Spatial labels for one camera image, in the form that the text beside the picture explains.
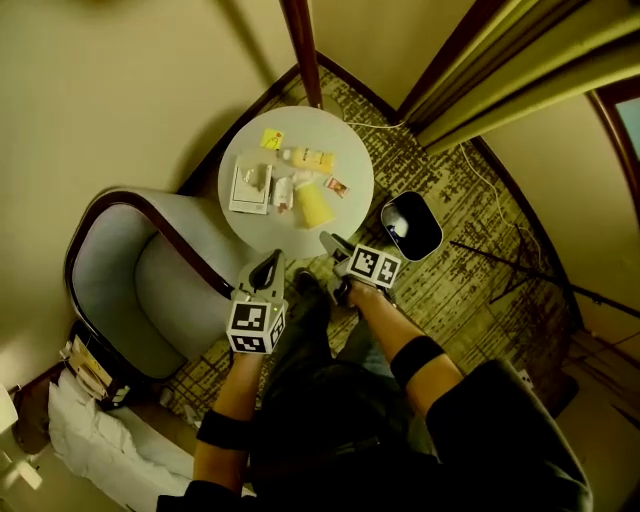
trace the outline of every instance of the white cable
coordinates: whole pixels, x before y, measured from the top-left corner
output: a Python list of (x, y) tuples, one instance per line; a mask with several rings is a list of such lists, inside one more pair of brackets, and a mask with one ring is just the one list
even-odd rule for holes
[[(473, 168), (473, 165), (471, 165), (469, 158), (467, 158), (467, 153), (464, 150), (464, 146), (462, 144), (460, 144), (460, 149), (462, 150), (464, 159), (467, 161), (467, 165), (469, 166), (469, 169), (471, 169), (478, 178), (480, 178), (482, 181), (484, 181), (487, 185), (489, 185), (493, 189), (493, 193), (496, 196), (496, 204), (498, 205), (498, 212), (500, 213), (500, 218), (502, 219), (502, 222), (504, 222), (510, 228), (516, 228), (515, 224), (511, 224), (507, 222), (507, 220), (504, 218), (504, 214), (502, 213), (502, 206), (500, 205), (500, 199), (498, 198), (498, 189), (493, 186), (493, 183), (485, 179), (478, 171), (476, 171)], [(533, 240), (533, 243), (536, 244), (536, 247), (538, 248), (538, 265), (540, 266), (540, 269), (542, 269), (542, 249), (540, 248), (540, 244), (538, 244), (538, 241), (534, 238), (531, 231), (529, 231), (527, 228), (518, 226), (516, 229), (521, 229), (522, 231), (526, 231), (529, 234), (529, 237), (531, 238), (531, 240)]]
[(404, 121), (402, 121), (399, 124), (394, 124), (393, 126), (376, 126), (373, 124), (365, 124), (365, 123), (347, 123), (347, 124), (351, 126), (366, 126), (367, 128), (382, 128), (383, 130), (390, 130), (391, 128), (400, 128), (404, 124)]

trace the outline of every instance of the hand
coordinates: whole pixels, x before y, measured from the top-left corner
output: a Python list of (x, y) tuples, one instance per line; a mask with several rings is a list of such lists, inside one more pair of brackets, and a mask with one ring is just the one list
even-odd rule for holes
[(238, 367), (243, 373), (259, 372), (266, 354), (247, 354), (245, 352), (236, 352), (233, 355), (233, 366)]
[(349, 281), (351, 282), (351, 291), (349, 292), (347, 299), (351, 306), (359, 307), (363, 301), (370, 298), (383, 297), (380, 290), (375, 286), (363, 283), (358, 279), (349, 279)]

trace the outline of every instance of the patterned carpet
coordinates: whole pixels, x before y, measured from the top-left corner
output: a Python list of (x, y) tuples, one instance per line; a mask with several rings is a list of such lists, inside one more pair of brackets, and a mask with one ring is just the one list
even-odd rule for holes
[[(324, 68), (321, 84), (323, 94), (341, 106), (346, 121), (386, 124), (362, 95)], [(302, 97), (304, 90), (298, 77), (264, 110), (295, 105)], [(489, 304), (491, 298), (502, 293), (510, 268), (449, 244), (458, 241), (515, 260), (520, 239), (515, 229), (501, 221), (493, 191), (472, 173), (459, 147), (428, 156), (405, 128), (354, 129), (371, 155), (376, 184), (369, 214), (350, 241), (399, 256), (379, 222), (380, 207), (405, 190), (422, 194), (445, 238), (440, 248), (422, 262), (403, 261), (394, 285), (398, 305), (446, 349), (463, 371), (469, 372), (490, 358), (506, 358), (517, 369), (526, 368), (538, 396), (553, 405), (562, 392), (558, 369), (572, 329), (561, 290), (530, 280)], [(513, 197), (473, 145), (465, 144), (465, 151), (474, 168), (497, 187), (505, 217), (529, 227)], [(215, 181), (213, 169), (206, 194), (210, 197), (216, 196)], [(525, 240), (533, 259), (537, 259), (536, 246), (526, 234)], [(543, 270), (552, 274), (544, 254), (542, 261)], [(309, 267), (325, 280), (332, 263), (328, 256), (288, 262), (285, 296), (292, 311), (298, 295), (291, 278), (299, 267)], [(344, 345), (356, 319), (353, 312), (335, 311), (329, 327), (334, 352)], [(199, 414), (208, 410), (226, 376), (228, 350), (226, 340), (216, 342), (200, 359), (177, 373), (169, 384), (175, 391), (170, 404), (174, 412), (184, 415), (185, 404)]]

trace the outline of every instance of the electrical outlet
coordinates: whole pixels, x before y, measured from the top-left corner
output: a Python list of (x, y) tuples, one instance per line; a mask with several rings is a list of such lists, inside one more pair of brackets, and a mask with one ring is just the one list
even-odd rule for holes
[(522, 379), (522, 382), (524, 382), (525, 386), (527, 386), (529, 389), (533, 389), (533, 382), (531, 381), (531, 377), (529, 377), (527, 370), (520, 370), (518, 372), (518, 376)]

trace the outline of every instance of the shoe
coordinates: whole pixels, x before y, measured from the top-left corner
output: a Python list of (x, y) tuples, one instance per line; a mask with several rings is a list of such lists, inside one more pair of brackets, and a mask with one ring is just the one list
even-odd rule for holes
[(316, 276), (306, 268), (299, 268), (296, 270), (293, 278), (293, 287), (300, 295), (303, 295), (305, 292), (310, 290), (319, 291), (322, 289), (320, 283), (316, 279)]

